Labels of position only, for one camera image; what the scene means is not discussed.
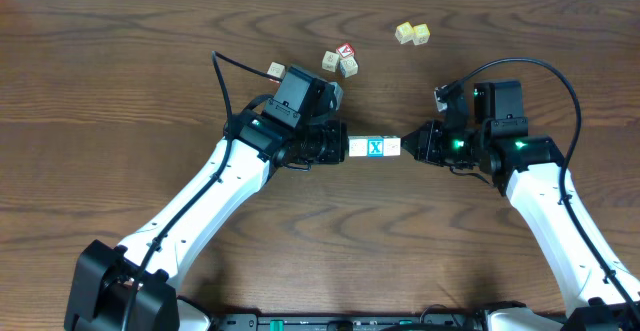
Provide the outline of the blue X block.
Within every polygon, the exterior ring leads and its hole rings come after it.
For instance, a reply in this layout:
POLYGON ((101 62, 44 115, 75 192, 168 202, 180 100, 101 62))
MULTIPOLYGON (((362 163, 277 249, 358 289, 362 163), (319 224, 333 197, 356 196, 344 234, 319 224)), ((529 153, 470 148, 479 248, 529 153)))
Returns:
POLYGON ((384 139, 382 137, 371 137, 367 139, 367 156, 383 157, 384 156, 384 139))

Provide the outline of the plain white block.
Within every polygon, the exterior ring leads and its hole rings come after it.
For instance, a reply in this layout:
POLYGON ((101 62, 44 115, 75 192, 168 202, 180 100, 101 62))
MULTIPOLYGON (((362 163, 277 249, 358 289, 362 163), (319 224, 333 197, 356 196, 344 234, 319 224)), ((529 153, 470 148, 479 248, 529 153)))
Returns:
POLYGON ((366 157, 368 155, 367 137, 349 137, 348 146, 348 154, 350 157, 366 157))

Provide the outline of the green J block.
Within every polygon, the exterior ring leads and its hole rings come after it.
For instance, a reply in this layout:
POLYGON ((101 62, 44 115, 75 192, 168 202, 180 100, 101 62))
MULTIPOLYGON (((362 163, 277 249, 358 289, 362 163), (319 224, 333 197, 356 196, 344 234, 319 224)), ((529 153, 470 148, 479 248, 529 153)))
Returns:
POLYGON ((395 157, 401 154, 401 139, 396 136, 383 137, 383 156, 395 157))

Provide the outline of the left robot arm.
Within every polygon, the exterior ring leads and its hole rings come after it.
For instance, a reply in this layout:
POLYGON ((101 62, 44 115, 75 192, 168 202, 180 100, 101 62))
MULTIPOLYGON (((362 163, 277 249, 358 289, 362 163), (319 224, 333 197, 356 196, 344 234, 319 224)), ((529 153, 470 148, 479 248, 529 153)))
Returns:
POLYGON ((334 117, 343 95, 338 83, 292 66, 275 94, 232 115, 207 163, 167 206, 116 247, 95 240, 81 253, 65 329, 210 329, 207 312, 178 295, 189 269, 279 168, 343 162, 346 126, 334 117))

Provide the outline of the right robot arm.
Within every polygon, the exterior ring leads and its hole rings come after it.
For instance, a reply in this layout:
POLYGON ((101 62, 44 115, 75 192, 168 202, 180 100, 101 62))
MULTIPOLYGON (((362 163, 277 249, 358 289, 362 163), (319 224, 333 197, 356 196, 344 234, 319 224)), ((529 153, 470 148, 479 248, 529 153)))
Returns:
POLYGON ((548 136, 531 136, 517 80, 475 84, 469 109, 459 86, 435 92, 442 121, 402 137, 416 161, 492 184, 525 220, 566 308, 563 322, 517 303, 484 312, 487 330, 636 330, 639 281, 620 262, 582 203, 564 156, 548 136))

